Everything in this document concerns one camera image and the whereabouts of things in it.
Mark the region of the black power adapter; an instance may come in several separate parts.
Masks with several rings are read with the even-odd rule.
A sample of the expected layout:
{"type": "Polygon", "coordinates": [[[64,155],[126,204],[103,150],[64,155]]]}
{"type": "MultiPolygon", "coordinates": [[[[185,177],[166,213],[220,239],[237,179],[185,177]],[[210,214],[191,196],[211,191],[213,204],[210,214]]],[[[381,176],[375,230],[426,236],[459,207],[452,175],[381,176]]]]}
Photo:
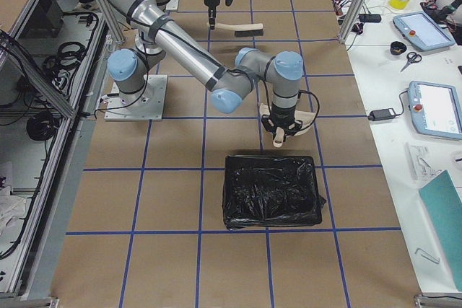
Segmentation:
{"type": "Polygon", "coordinates": [[[384,108],[371,110],[367,116],[367,119],[369,121],[382,121],[394,119],[396,116],[397,114],[393,108],[384,108]]]}

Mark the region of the near blue teach pendant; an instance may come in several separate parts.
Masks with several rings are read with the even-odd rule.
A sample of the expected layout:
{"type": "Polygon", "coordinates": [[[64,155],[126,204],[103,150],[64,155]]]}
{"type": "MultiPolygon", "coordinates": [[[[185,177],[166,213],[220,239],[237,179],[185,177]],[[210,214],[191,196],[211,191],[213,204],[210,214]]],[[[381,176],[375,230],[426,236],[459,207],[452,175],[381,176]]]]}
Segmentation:
{"type": "Polygon", "coordinates": [[[461,105],[454,86],[411,81],[407,94],[417,133],[461,140],[461,105]]]}

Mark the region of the blue teach pendant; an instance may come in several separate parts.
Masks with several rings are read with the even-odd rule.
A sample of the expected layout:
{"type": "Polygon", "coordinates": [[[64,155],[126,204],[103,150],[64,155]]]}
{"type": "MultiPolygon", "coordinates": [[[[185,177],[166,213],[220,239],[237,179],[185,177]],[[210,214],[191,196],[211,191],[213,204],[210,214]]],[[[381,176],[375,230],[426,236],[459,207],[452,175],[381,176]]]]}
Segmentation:
{"type": "Polygon", "coordinates": [[[415,48],[421,51],[448,48],[456,44],[453,36],[424,12],[397,15],[393,18],[393,24],[415,48]]]}
{"type": "Polygon", "coordinates": [[[411,81],[407,94],[417,133],[461,140],[461,105],[454,86],[411,81]]]}

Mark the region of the bin with black bag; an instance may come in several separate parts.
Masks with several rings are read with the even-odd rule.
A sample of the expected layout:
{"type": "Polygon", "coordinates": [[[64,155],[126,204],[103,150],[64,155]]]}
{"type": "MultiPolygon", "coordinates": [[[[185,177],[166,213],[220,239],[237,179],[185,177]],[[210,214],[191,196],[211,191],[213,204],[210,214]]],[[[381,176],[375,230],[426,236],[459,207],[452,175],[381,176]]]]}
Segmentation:
{"type": "Polygon", "coordinates": [[[227,229],[318,225],[325,203],[310,156],[225,159],[222,213],[227,229]]]}

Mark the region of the far blue teach pendant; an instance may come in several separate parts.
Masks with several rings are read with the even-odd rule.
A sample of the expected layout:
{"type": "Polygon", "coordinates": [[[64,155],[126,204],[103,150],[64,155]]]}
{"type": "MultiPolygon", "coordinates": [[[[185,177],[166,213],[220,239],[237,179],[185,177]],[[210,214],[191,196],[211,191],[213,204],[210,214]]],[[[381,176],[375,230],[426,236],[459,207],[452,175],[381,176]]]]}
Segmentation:
{"type": "Polygon", "coordinates": [[[393,24],[415,48],[421,51],[448,48],[456,44],[453,36],[424,12],[397,15],[393,18],[393,24]]]}

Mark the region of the teal folder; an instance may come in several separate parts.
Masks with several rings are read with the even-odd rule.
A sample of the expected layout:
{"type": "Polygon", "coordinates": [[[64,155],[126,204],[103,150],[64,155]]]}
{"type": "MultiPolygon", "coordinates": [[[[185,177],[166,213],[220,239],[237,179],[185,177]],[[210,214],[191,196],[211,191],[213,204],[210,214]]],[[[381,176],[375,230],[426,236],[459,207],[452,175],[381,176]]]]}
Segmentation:
{"type": "Polygon", "coordinates": [[[447,170],[419,189],[458,291],[461,291],[461,199],[447,170]]]}

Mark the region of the small black bowl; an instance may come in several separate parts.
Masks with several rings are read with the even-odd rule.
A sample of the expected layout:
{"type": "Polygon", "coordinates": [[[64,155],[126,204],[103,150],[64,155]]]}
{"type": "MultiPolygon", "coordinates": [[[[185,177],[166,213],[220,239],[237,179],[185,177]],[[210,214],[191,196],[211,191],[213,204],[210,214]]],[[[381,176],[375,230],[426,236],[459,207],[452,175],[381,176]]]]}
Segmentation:
{"type": "Polygon", "coordinates": [[[407,46],[401,41],[393,41],[390,44],[389,51],[392,56],[399,56],[407,51],[407,46]]]}

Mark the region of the black scissors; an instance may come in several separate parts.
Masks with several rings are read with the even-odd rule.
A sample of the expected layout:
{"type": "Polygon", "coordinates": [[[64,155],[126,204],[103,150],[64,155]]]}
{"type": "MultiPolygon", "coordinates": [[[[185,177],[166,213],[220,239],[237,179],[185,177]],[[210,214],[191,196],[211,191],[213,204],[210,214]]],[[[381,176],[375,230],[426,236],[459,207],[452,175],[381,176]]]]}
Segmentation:
{"type": "Polygon", "coordinates": [[[406,63],[405,65],[401,68],[401,72],[403,72],[405,69],[407,69],[410,65],[413,63],[419,63],[422,60],[422,56],[417,53],[417,52],[409,52],[406,55],[406,63]]]}

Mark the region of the yellow tape roll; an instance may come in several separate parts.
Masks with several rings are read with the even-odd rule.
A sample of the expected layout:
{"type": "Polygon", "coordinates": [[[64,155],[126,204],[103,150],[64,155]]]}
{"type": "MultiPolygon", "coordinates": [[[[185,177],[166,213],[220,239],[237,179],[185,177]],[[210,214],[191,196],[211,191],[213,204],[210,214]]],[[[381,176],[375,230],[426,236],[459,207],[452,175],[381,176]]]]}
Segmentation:
{"type": "Polygon", "coordinates": [[[388,5],[397,10],[403,10],[407,7],[410,0],[389,0],[388,5]]]}

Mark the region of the metal hex key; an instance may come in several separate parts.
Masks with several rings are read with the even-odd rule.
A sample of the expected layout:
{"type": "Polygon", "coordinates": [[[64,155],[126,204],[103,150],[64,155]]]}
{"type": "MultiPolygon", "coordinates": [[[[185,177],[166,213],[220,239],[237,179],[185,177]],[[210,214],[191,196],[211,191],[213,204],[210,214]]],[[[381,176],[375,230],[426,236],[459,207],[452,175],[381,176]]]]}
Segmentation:
{"type": "Polygon", "coordinates": [[[421,247],[418,247],[417,249],[415,249],[415,252],[414,252],[415,255],[420,255],[422,258],[430,261],[431,263],[434,263],[436,265],[439,265],[440,264],[440,258],[439,257],[435,257],[433,255],[431,255],[429,252],[427,252],[426,250],[423,250],[421,247]]]}

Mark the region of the beige hand brush black bristles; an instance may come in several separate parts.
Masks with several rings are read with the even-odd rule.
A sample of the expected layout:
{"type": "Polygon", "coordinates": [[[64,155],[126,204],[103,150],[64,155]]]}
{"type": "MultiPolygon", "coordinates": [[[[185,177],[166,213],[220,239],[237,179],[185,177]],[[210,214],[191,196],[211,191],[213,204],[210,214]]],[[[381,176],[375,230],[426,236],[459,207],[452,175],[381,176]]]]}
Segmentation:
{"type": "Polygon", "coordinates": [[[227,30],[233,32],[237,38],[263,36],[263,24],[245,24],[245,25],[229,25],[225,23],[216,22],[214,25],[208,25],[212,30],[227,30]]]}

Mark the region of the white crumpled cloth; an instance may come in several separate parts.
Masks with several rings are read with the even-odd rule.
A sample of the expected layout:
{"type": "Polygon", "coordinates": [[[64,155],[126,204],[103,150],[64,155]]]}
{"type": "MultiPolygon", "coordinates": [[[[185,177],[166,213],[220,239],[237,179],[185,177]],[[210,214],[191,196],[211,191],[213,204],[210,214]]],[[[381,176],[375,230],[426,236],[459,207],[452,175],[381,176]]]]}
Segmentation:
{"type": "Polygon", "coordinates": [[[27,214],[25,197],[14,193],[12,161],[1,163],[1,259],[9,257],[22,240],[27,214]]]}

